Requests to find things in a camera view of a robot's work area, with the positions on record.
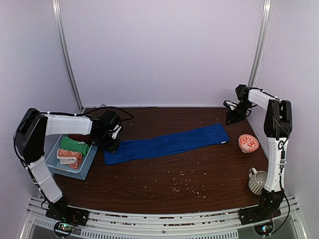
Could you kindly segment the orange bunny pattern towel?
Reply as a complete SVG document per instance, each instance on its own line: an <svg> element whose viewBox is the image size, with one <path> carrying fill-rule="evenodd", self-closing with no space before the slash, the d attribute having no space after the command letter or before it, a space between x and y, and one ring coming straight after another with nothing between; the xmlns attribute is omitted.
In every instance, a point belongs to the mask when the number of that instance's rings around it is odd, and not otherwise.
<svg viewBox="0 0 319 239"><path fill-rule="evenodd" d="M78 170L82 165L83 156L79 152L59 148L56 156L61 165L66 165L71 169Z"/></svg>

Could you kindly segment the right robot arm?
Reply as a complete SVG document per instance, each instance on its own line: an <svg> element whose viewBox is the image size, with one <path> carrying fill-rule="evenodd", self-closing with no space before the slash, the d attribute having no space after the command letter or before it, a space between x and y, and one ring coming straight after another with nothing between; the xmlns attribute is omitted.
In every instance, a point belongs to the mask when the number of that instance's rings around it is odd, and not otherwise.
<svg viewBox="0 0 319 239"><path fill-rule="evenodd" d="M236 87L235 93L238 103L224 101L224 106L228 109L227 125L243 121L255 106L266 111L264 133L269 143L268 176L255 212L259 219L265 220L279 208L285 196L286 152L293 128L292 104L263 89L242 84Z"/></svg>

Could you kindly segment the blue towel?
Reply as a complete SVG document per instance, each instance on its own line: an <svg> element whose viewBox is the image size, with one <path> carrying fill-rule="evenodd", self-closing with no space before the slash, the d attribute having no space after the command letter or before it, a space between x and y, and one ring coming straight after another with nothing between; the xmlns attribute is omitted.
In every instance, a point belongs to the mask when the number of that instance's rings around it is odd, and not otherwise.
<svg viewBox="0 0 319 239"><path fill-rule="evenodd" d="M103 151L104 163L114 165L138 159L175 155L230 140L222 124L166 134L151 139L125 140L115 153Z"/></svg>

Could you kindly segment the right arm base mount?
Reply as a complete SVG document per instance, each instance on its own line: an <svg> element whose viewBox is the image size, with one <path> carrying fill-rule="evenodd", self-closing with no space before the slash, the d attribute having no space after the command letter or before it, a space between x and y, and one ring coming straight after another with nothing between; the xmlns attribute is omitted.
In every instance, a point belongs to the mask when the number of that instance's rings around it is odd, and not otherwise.
<svg viewBox="0 0 319 239"><path fill-rule="evenodd" d="M281 215L280 209L262 210L259 206L241 208L238 211L241 225L252 224L258 236L270 236L275 230L274 218Z"/></svg>

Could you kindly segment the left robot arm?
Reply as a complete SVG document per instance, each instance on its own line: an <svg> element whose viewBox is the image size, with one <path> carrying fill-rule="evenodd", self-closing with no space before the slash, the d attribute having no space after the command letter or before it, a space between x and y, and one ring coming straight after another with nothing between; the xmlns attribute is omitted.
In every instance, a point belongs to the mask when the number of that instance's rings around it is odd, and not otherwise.
<svg viewBox="0 0 319 239"><path fill-rule="evenodd" d="M120 145L117 135L121 130L122 120L111 110L95 118L89 114L40 112L29 108L13 135L13 148L33 183L48 201L49 209L59 220L67 221L72 211L46 165L45 138L58 134L89 135L98 147L114 153Z"/></svg>

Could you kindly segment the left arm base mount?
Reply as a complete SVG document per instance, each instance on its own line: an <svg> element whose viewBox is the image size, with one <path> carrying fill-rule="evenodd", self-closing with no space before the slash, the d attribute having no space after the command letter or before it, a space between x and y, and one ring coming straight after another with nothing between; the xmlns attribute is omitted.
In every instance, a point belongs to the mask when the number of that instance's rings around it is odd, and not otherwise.
<svg viewBox="0 0 319 239"><path fill-rule="evenodd" d="M45 213L46 217L56 220L53 232L61 238L70 236L77 226L86 226L89 211L73 207L67 207L66 215L58 212L53 207L49 207Z"/></svg>

